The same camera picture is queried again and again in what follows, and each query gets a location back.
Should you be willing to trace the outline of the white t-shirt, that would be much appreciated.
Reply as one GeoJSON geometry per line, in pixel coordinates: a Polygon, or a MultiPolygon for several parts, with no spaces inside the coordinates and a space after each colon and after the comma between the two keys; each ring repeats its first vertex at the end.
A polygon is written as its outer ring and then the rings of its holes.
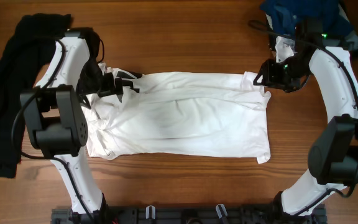
{"type": "Polygon", "coordinates": [[[163,72],[138,75],[112,69],[133,83],[122,98],[88,96],[86,148],[91,157],[169,153],[270,159],[267,105],[271,94],[255,73],[163,72]]]}

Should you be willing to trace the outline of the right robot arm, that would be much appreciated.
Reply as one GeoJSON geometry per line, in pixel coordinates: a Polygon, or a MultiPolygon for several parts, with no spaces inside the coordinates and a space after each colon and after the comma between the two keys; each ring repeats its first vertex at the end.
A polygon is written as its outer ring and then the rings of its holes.
{"type": "Polygon", "coordinates": [[[358,184],[358,83],[343,38],[326,46],[327,33],[317,18],[295,27],[295,52],[277,49],[266,60],[254,84],[291,93],[302,89],[310,75],[318,82],[328,125],[313,143],[306,172],[275,197],[281,217],[305,217],[332,194],[348,198],[358,184]]]}

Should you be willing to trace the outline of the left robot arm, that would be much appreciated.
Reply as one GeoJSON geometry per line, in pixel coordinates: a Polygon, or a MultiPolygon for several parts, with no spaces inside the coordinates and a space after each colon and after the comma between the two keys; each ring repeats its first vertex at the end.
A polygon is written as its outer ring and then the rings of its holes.
{"type": "Polygon", "coordinates": [[[65,31],[56,39],[55,53],[47,73],[36,86],[20,95],[21,110],[30,142],[58,170],[71,199],[66,223],[113,223],[104,194],[89,167],[85,145],[88,94],[99,97],[123,95],[123,82],[103,73],[97,59],[104,48],[90,27],[65,31]]]}

